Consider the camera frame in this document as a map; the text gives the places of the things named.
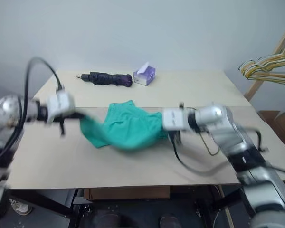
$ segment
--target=white wall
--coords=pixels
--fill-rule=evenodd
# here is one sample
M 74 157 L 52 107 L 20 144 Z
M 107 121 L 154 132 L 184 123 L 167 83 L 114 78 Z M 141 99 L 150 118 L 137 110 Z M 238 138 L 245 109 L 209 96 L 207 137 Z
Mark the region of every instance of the white wall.
M 0 0 L 0 86 L 21 93 L 42 56 L 57 69 L 223 69 L 244 93 L 238 66 L 284 32 L 285 0 Z M 50 75 L 35 74 L 31 95 Z M 264 83 L 252 105 L 285 111 L 285 86 Z

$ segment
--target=tissue box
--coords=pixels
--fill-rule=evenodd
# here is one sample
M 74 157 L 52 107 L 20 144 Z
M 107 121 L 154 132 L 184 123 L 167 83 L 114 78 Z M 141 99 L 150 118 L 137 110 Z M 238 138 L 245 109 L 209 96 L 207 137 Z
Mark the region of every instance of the tissue box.
M 133 74 L 134 82 L 147 86 L 155 78 L 155 68 L 146 63 Z

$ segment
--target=floor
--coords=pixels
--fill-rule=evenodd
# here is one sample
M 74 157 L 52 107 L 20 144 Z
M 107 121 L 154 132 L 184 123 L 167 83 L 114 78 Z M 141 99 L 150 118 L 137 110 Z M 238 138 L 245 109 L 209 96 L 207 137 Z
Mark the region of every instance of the floor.
M 238 186 L 224 186 L 225 194 L 228 194 Z M 198 195 L 198 191 L 189 188 L 189 191 Z M 213 191 L 212 197 L 217 198 L 216 190 Z M 59 203 L 64 203 L 67 197 L 68 190 L 44 190 L 40 191 L 43 195 L 56 200 Z M 244 205 L 239 203 L 229 208 L 235 228 L 248 228 L 249 217 L 246 213 Z M 81 219 L 80 228 L 93 228 L 97 219 L 107 211 L 117 211 L 123 215 L 124 226 L 126 227 L 158 227 L 158 218 L 163 214 L 174 214 L 180 219 L 184 228 L 202 228 L 201 219 L 197 216 L 194 205 L 186 199 L 173 199 L 170 201 L 119 201 L 117 203 L 102 203 L 101 208 L 89 216 Z M 55 215 L 45 209 L 34 209 L 28 216 L 20 216 L 12 209 L 9 209 L 5 217 L 0 221 L 0 228 L 67 228 L 68 219 Z M 225 212 L 222 211 L 218 215 L 215 228 L 228 227 Z

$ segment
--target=teal towel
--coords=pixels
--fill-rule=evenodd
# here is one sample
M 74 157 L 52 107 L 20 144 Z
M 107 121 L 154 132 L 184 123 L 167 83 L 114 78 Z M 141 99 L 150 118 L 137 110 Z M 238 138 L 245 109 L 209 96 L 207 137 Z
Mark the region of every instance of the teal towel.
M 162 128 L 162 114 L 149 114 L 135 107 L 132 100 L 110 104 L 104 123 L 85 116 L 80 119 L 80 130 L 96 148 L 111 145 L 134 150 L 151 146 L 160 138 L 167 138 Z

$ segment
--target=wooden tabletop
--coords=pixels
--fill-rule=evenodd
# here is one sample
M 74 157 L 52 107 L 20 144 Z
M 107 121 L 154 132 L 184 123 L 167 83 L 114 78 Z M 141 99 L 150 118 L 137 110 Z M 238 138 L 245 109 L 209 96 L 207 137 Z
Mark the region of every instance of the wooden tabletop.
M 105 119 L 110 103 L 130 99 L 148 112 L 158 112 L 163 107 L 177 107 L 179 101 L 196 108 L 209 105 L 211 101 L 227 105 L 236 122 L 261 131 L 263 147 L 269 149 L 263 154 L 265 159 L 285 169 L 284 144 L 223 72 L 158 72 L 157 78 L 149 86 L 133 84 L 131 88 L 84 83 L 75 78 L 76 74 L 79 72 L 58 72 L 65 88 L 74 95 L 77 107 L 82 107 L 100 121 Z M 36 97 L 42 101 L 53 92 L 55 81 L 50 79 Z M 45 126 L 43 123 L 32 123 L 25 126 L 7 181 L 12 189 L 238 182 L 226 157 L 222 153 L 210 156 L 198 134 L 182 133 L 183 144 L 178 148 L 183 161 L 196 169 L 190 172 L 177 161 L 168 140 L 135 152 L 124 152 L 110 146 L 96 149 L 81 134 L 77 120 L 66 121 L 65 127 L 66 136 L 61 138 L 57 124 Z M 256 135 L 250 135 L 257 143 Z M 212 138 L 204 137 L 210 150 L 215 152 L 218 148 Z

